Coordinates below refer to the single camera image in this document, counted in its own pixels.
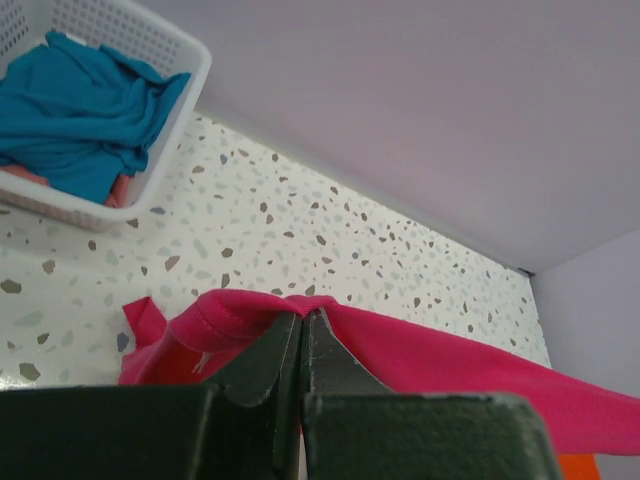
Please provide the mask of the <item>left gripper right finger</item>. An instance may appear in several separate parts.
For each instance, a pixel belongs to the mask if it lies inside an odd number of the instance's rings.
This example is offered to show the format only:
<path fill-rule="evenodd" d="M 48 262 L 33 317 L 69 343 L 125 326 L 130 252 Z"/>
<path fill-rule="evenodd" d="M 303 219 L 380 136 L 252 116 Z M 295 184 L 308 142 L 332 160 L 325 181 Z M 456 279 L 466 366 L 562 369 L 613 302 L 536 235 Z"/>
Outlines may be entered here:
<path fill-rule="evenodd" d="M 302 431 L 309 479 L 366 479 L 391 390 L 338 339 L 325 309 L 307 319 Z"/>

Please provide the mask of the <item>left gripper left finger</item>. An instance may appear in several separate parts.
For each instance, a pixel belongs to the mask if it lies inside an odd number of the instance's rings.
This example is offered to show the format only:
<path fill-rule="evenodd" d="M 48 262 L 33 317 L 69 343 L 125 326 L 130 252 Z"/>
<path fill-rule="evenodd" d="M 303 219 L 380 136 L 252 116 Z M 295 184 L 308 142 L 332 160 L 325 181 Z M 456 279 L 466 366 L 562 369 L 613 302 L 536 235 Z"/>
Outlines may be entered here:
<path fill-rule="evenodd" d="M 295 479 L 303 321 L 280 314 L 208 381 L 220 388 L 202 450 L 205 479 Z"/>

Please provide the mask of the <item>magenta t shirt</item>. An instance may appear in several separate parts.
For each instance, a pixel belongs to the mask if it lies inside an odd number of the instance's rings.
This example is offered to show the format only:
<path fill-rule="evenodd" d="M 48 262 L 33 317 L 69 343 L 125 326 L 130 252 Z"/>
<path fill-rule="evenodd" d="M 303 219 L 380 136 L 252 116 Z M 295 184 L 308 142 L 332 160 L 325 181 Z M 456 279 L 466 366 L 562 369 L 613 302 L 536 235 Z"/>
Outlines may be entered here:
<path fill-rule="evenodd" d="M 342 344 L 399 393 L 508 392 L 541 415 L 560 454 L 639 452 L 638 399 L 588 384 L 471 339 L 338 303 L 233 289 L 200 295 L 172 320 L 153 300 L 124 306 L 136 347 L 122 385 L 192 384 L 254 343 L 280 313 L 324 310 Z"/>

